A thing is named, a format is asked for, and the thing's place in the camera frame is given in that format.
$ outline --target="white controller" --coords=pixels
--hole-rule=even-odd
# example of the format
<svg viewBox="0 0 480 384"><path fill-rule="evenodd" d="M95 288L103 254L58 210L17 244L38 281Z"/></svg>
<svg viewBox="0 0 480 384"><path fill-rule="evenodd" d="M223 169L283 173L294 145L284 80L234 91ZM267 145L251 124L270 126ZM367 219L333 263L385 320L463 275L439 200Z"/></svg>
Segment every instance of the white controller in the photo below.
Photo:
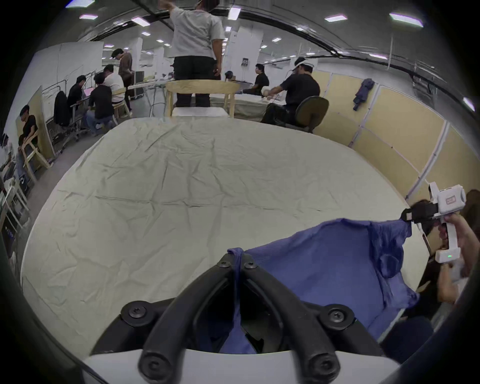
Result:
<svg viewBox="0 0 480 384"><path fill-rule="evenodd" d="M429 184L431 202L438 204L438 212L433 215L434 219L440 219L445 223L444 216L453 212L460 211L465 206L466 196L461 185L455 185L450 188L438 190L437 183ZM456 238L455 226L446 223L448 235L448 249L435 252L435 261L438 263L447 263L460 257L460 248Z"/></svg>

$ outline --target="wooden frame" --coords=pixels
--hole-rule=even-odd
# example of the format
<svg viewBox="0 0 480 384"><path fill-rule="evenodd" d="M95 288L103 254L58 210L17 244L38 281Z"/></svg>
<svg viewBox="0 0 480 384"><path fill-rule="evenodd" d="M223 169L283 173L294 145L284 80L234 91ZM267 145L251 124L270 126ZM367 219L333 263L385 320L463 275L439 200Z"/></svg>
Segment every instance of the wooden frame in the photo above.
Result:
<svg viewBox="0 0 480 384"><path fill-rule="evenodd" d="M230 98L230 117L233 118L235 113L235 92L240 89L240 84L224 82L220 80L176 80L170 81L165 85L167 89L167 116L172 115L173 111L173 94L191 94L191 93L208 93L225 94L223 108L227 110L228 97Z"/></svg>

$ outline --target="jacket hanging on wall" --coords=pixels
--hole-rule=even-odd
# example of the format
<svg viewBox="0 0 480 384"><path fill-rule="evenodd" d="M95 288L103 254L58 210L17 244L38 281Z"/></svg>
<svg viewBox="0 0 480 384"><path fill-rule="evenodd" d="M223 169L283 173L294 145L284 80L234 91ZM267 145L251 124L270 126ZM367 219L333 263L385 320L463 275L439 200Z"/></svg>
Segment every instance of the jacket hanging on wall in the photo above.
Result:
<svg viewBox="0 0 480 384"><path fill-rule="evenodd" d="M373 81L371 78L365 79L361 82L360 89L355 94L355 98L353 99L353 102L355 103L355 106L353 107L354 111L359 108L361 103L367 101L368 93L374 85L375 81Z"/></svg>

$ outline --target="desk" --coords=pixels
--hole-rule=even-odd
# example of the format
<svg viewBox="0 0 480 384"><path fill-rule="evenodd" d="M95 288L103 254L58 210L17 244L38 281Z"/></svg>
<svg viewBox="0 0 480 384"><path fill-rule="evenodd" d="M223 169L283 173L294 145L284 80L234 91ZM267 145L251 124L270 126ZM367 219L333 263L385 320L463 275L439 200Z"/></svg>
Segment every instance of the desk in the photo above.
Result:
<svg viewBox="0 0 480 384"><path fill-rule="evenodd" d="M228 248L406 207L354 150L320 136L220 117L127 120L52 191L25 249L23 291L84 358L124 304L177 296ZM416 227L404 251L415 289L428 259Z"/></svg>

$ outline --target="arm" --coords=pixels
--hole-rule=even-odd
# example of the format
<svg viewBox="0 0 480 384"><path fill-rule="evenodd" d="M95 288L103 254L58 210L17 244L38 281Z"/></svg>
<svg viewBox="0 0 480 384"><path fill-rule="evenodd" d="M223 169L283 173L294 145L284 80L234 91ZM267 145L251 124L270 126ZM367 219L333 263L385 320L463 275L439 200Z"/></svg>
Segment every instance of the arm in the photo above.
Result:
<svg viewBox="0 0 480 384"><path fill-rule="evenodd" d="M212 40L213 53L216 58L215 76L222 73L222 39Z"/></svg>

